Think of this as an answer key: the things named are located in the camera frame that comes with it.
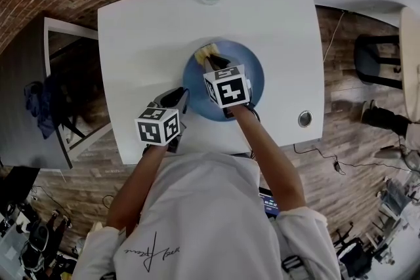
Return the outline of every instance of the cable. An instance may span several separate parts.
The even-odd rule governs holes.
[[[310,151],[318,151],[318,153],[324,159],[329,159],[330,157],[335,158],[334,169],[341,175],[345,175],[346,173],[341,169],[341,167],[339,165],[337,166],[336,163],[340,163],[344,166],[351,166],[351,167],[386,166],[386,167],[389,167],[389,168],[394,168],[394,169],[398,169],[398,170],[405,170],[407,172],[412,172],[411,169],[404,169],[404,168],[400,168],[400,167],[390,166],[390,165],[386,165],[384,163],[368,163],[368,164],[351,165],[350,163],[344,163],[344,162],[340,161],[339,158],[335,154],[330,155],[328,157],[324,156],[318,148],[314,148],[314,149],[308,150],[308,151],[299,152],[299,151],[296,150],[296,144],[293,144],[293,149],[295,150],[296,154],[304,154],[304,153],[309,153]]]
[[[245,105],[245,107],[246,107],[249,111],[251,111],[251,112],[253,113],[253,115],[257,118],[257,120],[258,120],[259,122],[261,122],[260,115],[257,113],[257,111],[255,111],[255,105],[254,105],[254,104],[252,104],[252,103],[248,103],[247,105]],[[254,151],[253,151],[253,150],[251,150],[251,155],[250,155],[250,158],[251,158],[252,160],[254,160],[254,159],[255,159],[255,154],[254,154]]]
[[[107,206],[106,206],[106,204],[105,204],[105,202],[104,202],[106,197],[112,197],[112,198],[114,198],[114,197],[113,197],[113,195],[105,195],[105,196],[102,198],[102,204],[104,205],[104,207],[106,207],[107,209],[109,209],[109,207],[107,207]]]
[[[340,22],[341,22],[341,19],[343,19],[343,15],[344,15],[344,14],[345,14],[345,12],[343,12],[343,13],[342,13],[342,15],[340,16],[339,22],[338,22],[337,26],[335,27],[335,30],[334,30],[334,33],[333,33],[333,37],[331,38],[331,41],[330,41],[330,43],[329,43],[329,46],[328,46],[328,48],[327,48],[327,50],[326,50],[326,52],[325,52],[325,54],[324,54],[324,60],[323,60],[322,62],[325,62],[325,61],[326,61],[328,51],[329,51],[329,49],[331,48],[331,45],[333,44],[334,37],[335,37],[335,33],[337,32],[337,29],[338,29],[338,28],[339,28],[339,26],[340,26]]]
[[[32,188],[41,188],[42,190],[43,190],[43,192],[45,193],[45,195],[47,195],[50,199],[52,199],[52,201],[53,202],[55,202],[61,209],[63,209],[64,210],[64,212],[67,214],[67,216],[68,216],[68,218],[70,218],[70,214],[68,213],[68,211],[59,203],[59,202],[57,202],[55,199],[53,199],[53,197],[52,196],[50,196],[46,191],[45,191],[45,189],[43,188],[43,187],[41,187],[41,186],[32,186]]]

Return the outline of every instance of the yellow object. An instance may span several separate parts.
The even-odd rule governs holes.
[[[199,65],[204,66],[204,60],[206,57],[210,55],[219,55],[219,49],[217,48],[215,43],[210,43],[194,53],[194,57]]]
[[[72,280],[72,275],[67,272],[61,273],[61,280]]]

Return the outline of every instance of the blue plate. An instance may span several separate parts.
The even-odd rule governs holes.
[[[252,103],[258,104],[264,90],[264,72],[258,58],[247,47],[240,43],[222,40],[214,42],[219,49],[220,54],[229,60],[236,59],[239,64],[245,66],[247,78],[251,81]],[[227,120],[215,103],[210,101],[209,94],[204,84],[204,68],[196,62],[194,54],[188,60],[182,86],[190,90],[189,106],[199,115],[213,121],[231,121]]]

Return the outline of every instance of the white sleeve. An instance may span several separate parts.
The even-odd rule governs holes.
[[[282,260],[299,256],[315,279],[341,278],[325,216],[302,207],[281,212],[272,224],[279,239]]]
[[[114,279],[114,254],[125,239],[125,231],[120,234],[109,226],[91,232],[85,242],[81,256],[73,272],[73,280]]]

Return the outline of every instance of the floor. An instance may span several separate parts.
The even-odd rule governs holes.
[[[318,19],[324,52],[342,14],[339,10],[318,8]],[[365,232],[376,234],[372,221],[378,222],[379,201],[375,194],[383,187],[383,177],[404,179],[404,171],[384,166],[350,165],[380,163],[372,155],[382,147],[398,143],[390,131],[367,127],[359,123],[361,104],[376,99],[381,107],[404,113],[403,94],[397,89],[378,85],[364,85],[356,77],[353,64],[354,40],[360,34],[388,35],[398,30],[392,26],[355,14],[345,14],[337,29],[333,44],[325,60],[325,116],[324,133],[320,140],[296,144],[297,151],[319,148],[324,156],[338,155],[345,175],[334,171],[333,158],[324,159],[318,152],[297,154],[293,146],[284,148],[301,175],[308,206],[324,214],[329,231],[346,230],[354,222],[354,235]],[[394,46],[382,46],[383,56],[396,56]],[[392,66],[385,66],[383,75],[398,78]],[[397,161],[388,165],[404,167]],[[114,135],[109,132],[84,151],[73,162],[72,170],[62,172],[41,171],[35,182],[59,202],[72,218],[73,228],[64,236],[61,249],[69,252],[80,237],[85,237],[94,221],[105,221],[107,208],[129,176],[132,166],[121,163]],[[37,188],[35,209],[47,220],[58,205]]]

